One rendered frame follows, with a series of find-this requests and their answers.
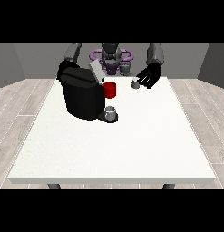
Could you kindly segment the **small grey coffee pod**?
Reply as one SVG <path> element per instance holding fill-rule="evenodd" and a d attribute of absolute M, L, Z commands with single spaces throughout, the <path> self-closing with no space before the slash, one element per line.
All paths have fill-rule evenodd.
<path fill-rule="evenodd" d="M 140 88 L 140 84 L 138 83 L 138 78 L 137 77 L 132 78 L 131 87 L 133 89 L 139 89 Z"/>

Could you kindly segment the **pale grey machine lid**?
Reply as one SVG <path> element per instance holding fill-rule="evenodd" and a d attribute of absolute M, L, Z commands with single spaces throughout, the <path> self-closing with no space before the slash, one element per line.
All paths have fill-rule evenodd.
<path fill-rule="evenodd" d="M 103 71 L 101 64 L 98 60 L 90 62 L 89 68 L 93 72 L 94 78 L 97 82 L 101 82 L 105 78 L 105 72 Z"/>

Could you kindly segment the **red pod holder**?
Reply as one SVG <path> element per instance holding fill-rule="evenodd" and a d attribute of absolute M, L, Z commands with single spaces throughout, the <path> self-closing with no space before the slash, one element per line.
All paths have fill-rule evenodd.
<path fill-rule="evenodd" d="M 105 82 L 103 84 L 104 97 L 107 99 L 112 99 L 116 96 L 116 83 L 115 82 Z"/>

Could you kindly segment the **small grey cup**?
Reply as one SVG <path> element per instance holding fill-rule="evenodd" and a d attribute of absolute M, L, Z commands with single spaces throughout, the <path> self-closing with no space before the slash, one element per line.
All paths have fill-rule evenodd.
<path fill-rule="evenodd" d="M 113 121 L 116 119 L 116 109 L 113 106 L 107 106 L 104 109 L 105 119 L 108 121 Z"/>

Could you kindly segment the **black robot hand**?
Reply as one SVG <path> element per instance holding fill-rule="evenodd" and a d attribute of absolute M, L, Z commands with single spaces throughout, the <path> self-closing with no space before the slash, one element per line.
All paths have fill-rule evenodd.
<path fill-rule="evenodd" d="M 79 69 L 80 66 L 75 62 L 70 62 L 68 60 L 63 60 L 59 64 L 59 69 L 57 71 L 57 80 L 59 80 L 64 74 L 71 74 L 73 69 Z"/>
<path fill-rule="evenodd" d="M 158 63 L 150 63 L 138 75 L 138 83 L 150 89 L 161 77 L 161 66 Z"/>

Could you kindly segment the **black coffee machine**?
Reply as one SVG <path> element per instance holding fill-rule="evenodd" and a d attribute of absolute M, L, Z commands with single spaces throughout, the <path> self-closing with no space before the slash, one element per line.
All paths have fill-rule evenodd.
<path fill-rule="evenodd" d="M 105 100 L 103 83 L 98 83 L 90 69 L 73 69 L 71 74 L 64 74 L 59 79 L 67 111 L 81 120 L 101 120 L 114 123 L 116 119 L 105 119 Z"/>

